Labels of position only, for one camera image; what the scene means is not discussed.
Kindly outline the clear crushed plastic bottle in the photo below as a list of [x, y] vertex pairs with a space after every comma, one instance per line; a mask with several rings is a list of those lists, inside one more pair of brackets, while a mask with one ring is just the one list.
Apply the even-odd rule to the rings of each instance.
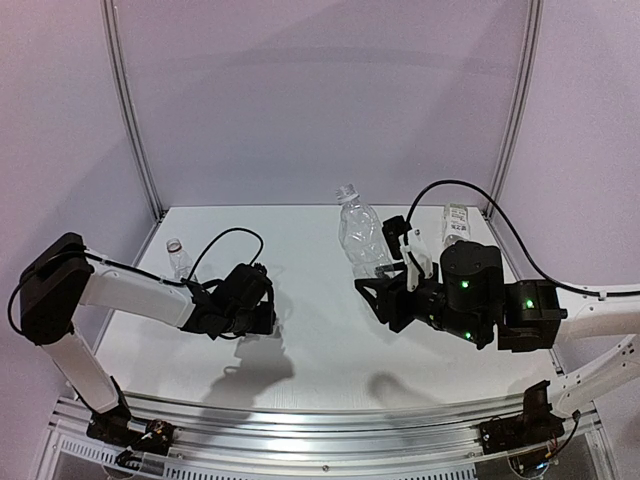
[[354, 278], [393, 278], [397, 272], [374, 208], [362, 200], [353, 184], [340, 186], [336, 198], [341, 208], [338, 239]]

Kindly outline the red label plastic bottle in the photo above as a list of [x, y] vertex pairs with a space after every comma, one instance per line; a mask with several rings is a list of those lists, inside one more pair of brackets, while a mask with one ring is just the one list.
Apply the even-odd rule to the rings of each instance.
[[166, 250], [169, 256], [169, 262], [173, 271], [174, 279], [176, 281], [184, 279], [198, 281], [194, 272], [194, 261], [186, 252], [178, 238], [171, 238], [167, 240]]

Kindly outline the white label bottle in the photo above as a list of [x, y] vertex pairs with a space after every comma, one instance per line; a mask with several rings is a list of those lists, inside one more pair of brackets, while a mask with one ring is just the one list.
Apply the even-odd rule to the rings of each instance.
[[448, 203], [444, 207], [442, 220], [442, 244], [446, 249], [457, 241], [469, 241], [471, 228], [469, 212], [465, 205]]

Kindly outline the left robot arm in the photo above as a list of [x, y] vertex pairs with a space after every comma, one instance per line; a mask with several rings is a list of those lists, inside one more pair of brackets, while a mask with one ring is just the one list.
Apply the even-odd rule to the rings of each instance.
[[230, 340], [269, 336], [277, 315], [272, 281], [257, 261], [239, 263], [223, 279], [201, 283], [192, 273], [170, 280], [88, 249], [68, 232], [20, 275], [7, 302], [15, 333], [44, 350], [95, 419], [131, 415], [74, 324], [80, 306], [98, 306], [160, 322], [182, 332]]

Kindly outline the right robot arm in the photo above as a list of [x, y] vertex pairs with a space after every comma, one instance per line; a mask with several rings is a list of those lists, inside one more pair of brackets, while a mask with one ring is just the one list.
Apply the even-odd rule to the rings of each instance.
[[562, 285], [549, 279], [504, 279], [495, 246], [459, 241], [433, 264], [427, 251], [400, 248], [394, 277], [357, 279], [356, 290], [378, 321], [395, 333], [418, 320], [483, 349], [526, 353], [559, 340], [617, 336], [609, 351], [531, 388], [549, 410], [569, 417], [585, 404], [639, 376], [639, 294]]

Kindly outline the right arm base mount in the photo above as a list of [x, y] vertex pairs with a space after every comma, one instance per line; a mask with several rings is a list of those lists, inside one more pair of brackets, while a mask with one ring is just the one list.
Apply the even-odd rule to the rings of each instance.
[[483, 453], [493, 454], [524, 448], [543, 441], [553, 440], [555, 446], [545, 454], [546, 459], [557, 456], [575, 436], [581, 412], [571, 414], [574, 427], [562, 445], [557, 441], [565, 433], [564, 418], [552, 413], [548, 398], [549, 380], [543, 380], [527, 388], [522, 399], [522, 412], [508, 418], [493, 417], [478, 425]]

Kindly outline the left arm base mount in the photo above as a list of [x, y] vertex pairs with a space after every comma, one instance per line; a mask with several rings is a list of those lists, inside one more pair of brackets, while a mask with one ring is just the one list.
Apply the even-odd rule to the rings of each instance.
[[101, 441], [123, 450], [115, 457], [115, 464], [122, 468], [138, 469], [145, 453], [166, 457], [173, 443], [176, 427], [160, 419], [140, 419], [143, 431], [129, 426], [133, 419], [129, 405], [113, 377], [111, 381], [117, 394], [117, 404], [105, 413], [91, 409], [91, 418], [86, 430], [88, 438]]

